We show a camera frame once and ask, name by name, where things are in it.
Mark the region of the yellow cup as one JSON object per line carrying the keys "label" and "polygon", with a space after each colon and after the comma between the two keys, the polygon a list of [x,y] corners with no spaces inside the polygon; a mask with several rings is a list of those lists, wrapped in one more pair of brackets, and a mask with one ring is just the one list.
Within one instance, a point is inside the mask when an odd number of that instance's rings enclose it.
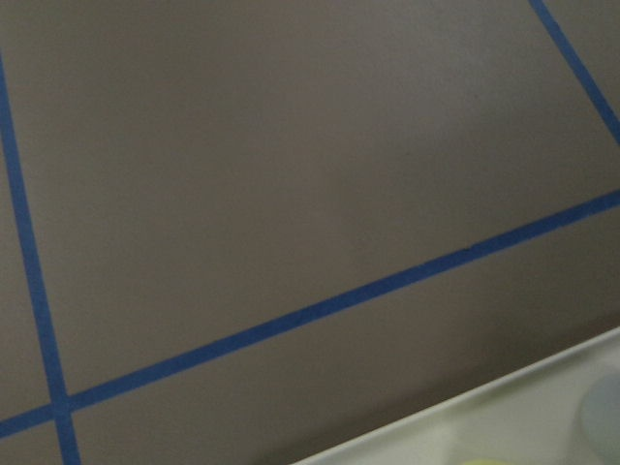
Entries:
{"label": "yellow cup", "polygon": [[457,463],[458,465],[512,465],[512,462],[491,457],[466,458]]}

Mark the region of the cream plastic tray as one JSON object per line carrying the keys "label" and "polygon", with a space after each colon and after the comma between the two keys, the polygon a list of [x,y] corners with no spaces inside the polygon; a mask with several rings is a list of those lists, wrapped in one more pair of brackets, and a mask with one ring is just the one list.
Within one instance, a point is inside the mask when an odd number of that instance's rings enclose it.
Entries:
{"label": "cream plastic tray", "polygon": [[583,396],[619,373],[610,330],[493,382],[306,458],[308,464],[457,464],[491,457],[513,464],[616,464],[583,433]]}

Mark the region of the grey cup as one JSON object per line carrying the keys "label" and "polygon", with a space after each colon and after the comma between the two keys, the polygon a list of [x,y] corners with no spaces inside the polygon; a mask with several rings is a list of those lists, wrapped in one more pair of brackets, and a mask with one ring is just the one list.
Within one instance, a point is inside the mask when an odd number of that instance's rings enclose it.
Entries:
{"label": "grey cup", "polygon": [[580,423],[592,449],[608,462],[619,461],[619,373],[589,387],[579,409]]}

